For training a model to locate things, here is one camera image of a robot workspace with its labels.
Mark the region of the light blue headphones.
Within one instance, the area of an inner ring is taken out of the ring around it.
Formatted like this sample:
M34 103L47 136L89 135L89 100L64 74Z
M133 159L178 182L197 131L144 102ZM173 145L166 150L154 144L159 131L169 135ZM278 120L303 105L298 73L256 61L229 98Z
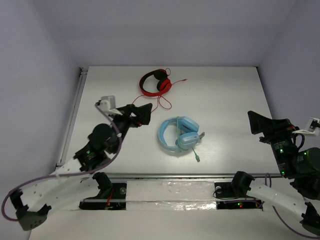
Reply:
M165 140L165 130L169 125L176 127L176 140L174 145L168 145ZM165 120L157 131L160 145L170 152L184 152L196 146L205 136L205 132L199 134L199 124L187 116L177 116Z

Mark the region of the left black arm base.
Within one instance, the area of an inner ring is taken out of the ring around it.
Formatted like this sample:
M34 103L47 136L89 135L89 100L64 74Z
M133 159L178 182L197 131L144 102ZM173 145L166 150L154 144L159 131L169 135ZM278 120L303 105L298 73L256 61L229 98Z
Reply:
M126 210L126 182L112 183L103 172L95 173L92 179L97 182L99 192L81 200L78 206L81 210Z

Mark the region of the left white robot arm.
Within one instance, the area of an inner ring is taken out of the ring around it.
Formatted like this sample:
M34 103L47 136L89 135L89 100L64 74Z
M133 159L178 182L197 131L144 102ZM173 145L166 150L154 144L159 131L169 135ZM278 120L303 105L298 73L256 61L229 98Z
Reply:
M150 123L153 107L147 103L116 108L106 99L94 106L110 123L96 125L87 137L87 144L60 168L18 185L4 198L1 213L6 217L5 205L10 201L15 209L15 221L24 231L42 225L55 210L85 198L85 186L94 186L101 199L109 197L112 183L102 170L117 158L130 128Z

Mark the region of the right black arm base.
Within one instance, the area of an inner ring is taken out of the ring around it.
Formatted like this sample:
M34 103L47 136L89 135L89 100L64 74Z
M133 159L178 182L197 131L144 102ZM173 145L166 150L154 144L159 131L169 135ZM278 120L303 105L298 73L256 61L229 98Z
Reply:
M216 199L218 210L263 210L263 201L247 196L250 184L255 178L243 171L238 171L231 182L216 182L212 196Z

